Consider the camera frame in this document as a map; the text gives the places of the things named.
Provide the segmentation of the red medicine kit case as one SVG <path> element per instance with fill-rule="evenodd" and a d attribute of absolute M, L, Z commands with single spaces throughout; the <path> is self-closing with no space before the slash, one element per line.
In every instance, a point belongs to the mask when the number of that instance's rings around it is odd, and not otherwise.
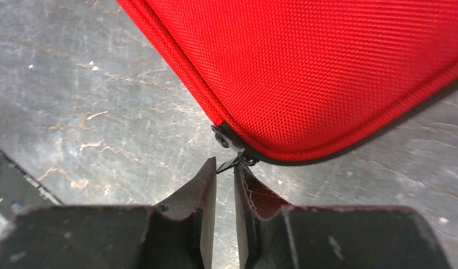
<path fill-rule="evenodd" d="M 458 1 L 120 1 L 247 162 L 332 157 L 458 80 Z"/>

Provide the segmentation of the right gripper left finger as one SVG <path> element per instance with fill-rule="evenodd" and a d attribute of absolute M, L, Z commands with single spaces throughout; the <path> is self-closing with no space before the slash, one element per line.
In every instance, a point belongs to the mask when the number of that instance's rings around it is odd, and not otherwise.
<path fill-rule="evenodd" d="M 215 227 L 216 159 L 156 205 L 155 268 L 211 268 Z"/>

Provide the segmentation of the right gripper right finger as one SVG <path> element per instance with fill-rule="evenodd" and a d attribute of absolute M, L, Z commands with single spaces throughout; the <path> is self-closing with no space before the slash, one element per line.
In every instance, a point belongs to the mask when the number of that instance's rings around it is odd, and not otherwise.
<path fill-rule="evenodd" d="M 257 179 L 244 163 L 234 167 L 234 193 L 239 266 L 253 268 L 261 254 L 261 223 L 291 203 Z"/>

